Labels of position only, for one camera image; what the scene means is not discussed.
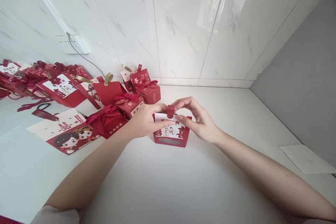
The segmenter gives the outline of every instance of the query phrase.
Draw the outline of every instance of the black cord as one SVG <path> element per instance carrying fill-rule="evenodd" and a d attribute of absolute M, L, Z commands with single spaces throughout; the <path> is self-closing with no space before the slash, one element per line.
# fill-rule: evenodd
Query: black cord
<path fill-rule="evenodd" d="M 86 58 L 84 58 L 77 50 L 76 50 L 76 48 L 72 45 L 72 43 L 71 43 L 71 38 L 70 38 L 70 34 L 69 33 L 67 33 L 67 35 L 68 35 L 68 39 L 69 39 L 69 43 L 70 43 L 70 45 L 71 45 L 71 47 L 78 53 L 78 55 L 79 56 L 81 56 L 83 59 L 85 59 L 86 61 L 89 61 L 88 59 L 86 59 Z M 91 61 L 89 61 L 92 65 L 94 65 L 96 68 L 98 68 L 98 70 L 101 72 L 101 74 L 104 76 L 104 78 L 105 78 L 105 75 L 103 74 L 103 72 L 100 70 L 100 68 L 99 67 L 97 67 L 94 63 L 92 63 Z"/>

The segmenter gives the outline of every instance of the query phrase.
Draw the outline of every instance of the finger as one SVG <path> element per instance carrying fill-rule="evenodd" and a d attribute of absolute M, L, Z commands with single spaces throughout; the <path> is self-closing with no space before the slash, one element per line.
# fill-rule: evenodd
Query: finger
<path fill-rule="evenodd" d="M 154 122 L 153 123 L 153 132 L 157 131 L 159 129 L 162 129 L 162 128 L 167 128 L 167 127 L 172 126 L 174 124 L 175 124 L 175 122 L 174 121 L 170 121 L 170 120 L 164 120 L 164 121 L 160 121 L 160 122 Z"/>
<path fill-rule="evenodd" d="M 163 103 L 157 103 L 153 105 L 148 105 L 150 107 L 150 112 L 152 114 L 157 113 L 157 112 L 167 112 L 168 106 Z"/>
<path fill-rule="evenodd" d="M 183 123 L 186 127 L 188 127 L 194 132 L 196 132 L 199 129 L 199 127 L 201 127 L 201 125 L 195 123 L 194 121 L 190 120 L 184 115 L 177 115 L 176 119 L 179 120 L 181 123 Z"/>
<path fill-rule="evenodd" d="M 179 99 L 175 101 L 172 105 L 176 107 L 176 110 L 179 110 L 180 108 L 183 107 L 189 110 L 192 109 L 198 110 L 201 107 L 200 104 L 193 97 L 186 97 Z"/>

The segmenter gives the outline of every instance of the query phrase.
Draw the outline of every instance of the white paper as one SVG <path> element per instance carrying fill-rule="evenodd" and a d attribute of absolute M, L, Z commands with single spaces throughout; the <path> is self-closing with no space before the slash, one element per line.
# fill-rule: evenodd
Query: white paper
<path fill-rule="evenodd" d="M 69 109 L 56 115 L 59 121 L 43 120 L 27 128 L 28 131 L 47 141 L 62 131 L 72 129 L 85 122 L 85 118 L 76 109 Z"/>
<path fill-rule="evenodd" d="M 304 174 L 336 173 L 336 168 L 305 145 L 279 147 Z"/>

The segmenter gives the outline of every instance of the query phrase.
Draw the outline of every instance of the red ribbon bow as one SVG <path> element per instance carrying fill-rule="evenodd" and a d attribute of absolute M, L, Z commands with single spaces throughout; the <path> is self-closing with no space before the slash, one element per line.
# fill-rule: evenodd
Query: red ribbon bow
<path fill-rule="evenodd" d="M 157 84 L 158 81 L 156 81 L 156 80 L 152 80 L 152 81 L 149 82 L 149 83 L 147 83 L 147 82 L 148 82 L 148 81 L 146 81 L 146 83 L 143 84 L 143 85 L 138 84 L 138 83 L 135 84 L 136 87 L 137 87 L 137 86 L 139 87 L 139 88 L 138 88 L 138 91 L 137 91 L 137 94 L 138 94 L 138 95 L 141 93 L 141 91 L 142 91 L 144 88 L 154 86 L 154 85 Z"/>
<path fill-rule="evenodd" d="M 134 102 L 139 101 L 139 95 L 138 94 L 133 94 L 133 93 L 124 93 L 122 96 L 115 96 L 114 98 L 115 98 L 115 100 L 127 99 L 127 100 L 132 100 Z"/>
<path fill-rule="evenodd" d="M 102 110 L 100 110 L 99 114 L 90 115 L 89 118 L 85 121 L 85 123 L 90 124 L 93 121 L 98 120 L 97 131 L 98 133 L 103 135 L 104 134 L 103 119 L 105 118 L 105 114 L 111 113 L 118 109 L 118 106 L 114 106 L 114 107 L 112 106 L 113 104 L 106 105 Z"/>

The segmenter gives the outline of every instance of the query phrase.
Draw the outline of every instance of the red gift bag handle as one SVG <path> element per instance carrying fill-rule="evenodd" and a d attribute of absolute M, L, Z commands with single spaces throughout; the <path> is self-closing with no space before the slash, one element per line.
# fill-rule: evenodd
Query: red gift bag handle
<path fill-rule="evenodd" d="M 169 119 L 172 119 L 175 113 L 175 106 L 173 105 L 168 105 L 168 113 L 167 113 L 167 117 Z"/>
<path fill-rule="evenodd" d="M 138 75 L 140 75 L 141 68 L 142 68 L 142 65 L 141 65 L 141 64 L 139 64 L 139 66 L 138 66 Z"/>
<path fill-rule="evenodd" d="M 40 69 L 40 68 L 42 68 L 42 69 L 44 69 L 45 67 L 46 67 L 46 63 L 45 62 L 43 62 L 43 61 L 38 61 L 37 63 L 36 63 L 36 65 L 35 65 L 35 69 Z"/>
<path fill-rule="evenodd" d="M 61 79 L 57 78 L 57 73 L 56 73 L 56 70 L 54 68 L 51 68 L 49 70 L 49 81 L 52 84 L 59 84 L 59 83 L 61 83 Z"/>
<path fill-rule="evenodd" d="M 4 59 L 1 65 L 3 65 L 4 67 L 7 67 L 8 63 L 9 63 L 9 60 L 8 59 Z"/>
<path fill-rule="evenodd" d="M 47 119 L 50 121 L 58 121 L 59 118 L 57 116 L 54 116 L 53 114 L 50 114 L 44 110 L 37 109 L 32 113 L 34 116 L 41 117 L 43 119 Z"/>

